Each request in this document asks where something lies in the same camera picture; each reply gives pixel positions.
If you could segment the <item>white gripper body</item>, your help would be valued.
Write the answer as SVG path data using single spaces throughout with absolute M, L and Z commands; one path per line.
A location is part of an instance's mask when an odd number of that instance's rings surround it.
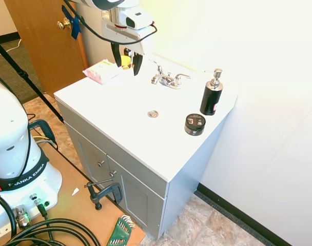
M 143 9 L 102 11 L 102 36 L 140 55 L 152 52 L 154 26 Z

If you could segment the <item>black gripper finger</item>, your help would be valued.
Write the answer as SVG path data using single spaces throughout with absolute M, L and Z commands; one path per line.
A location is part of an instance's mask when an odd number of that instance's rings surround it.
M 138 75 L 142 62 L 143 62 L 143 56 L 135 52 L 133 56 L 133 60 L 132 60 L 134 76 Z
M 120 54 L 120 45 L 111 43 L 112 54 L 115 59 L 115 63 L 118 67 L 122 66 L 121 54 Z

